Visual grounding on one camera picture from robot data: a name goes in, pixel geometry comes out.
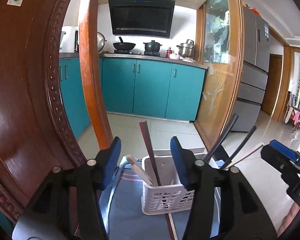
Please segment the person's right hand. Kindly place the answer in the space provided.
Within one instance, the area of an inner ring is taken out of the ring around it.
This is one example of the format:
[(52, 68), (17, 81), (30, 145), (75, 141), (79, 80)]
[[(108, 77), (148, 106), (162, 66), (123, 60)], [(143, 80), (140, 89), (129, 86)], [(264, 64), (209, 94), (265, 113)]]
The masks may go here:
[(289, 213), (284, 217), (282, 220), (282, 223), (279, 227), (279, 230), (277, 232), (277, 235), (280, 236), (286, 228), (291, 224), (292, 220), (295, 218), (295, 216), (298, 214), (298, 211), (300, 210), (300, 206), (296, 202), (293, 203), (293, 205), (290, 208)]

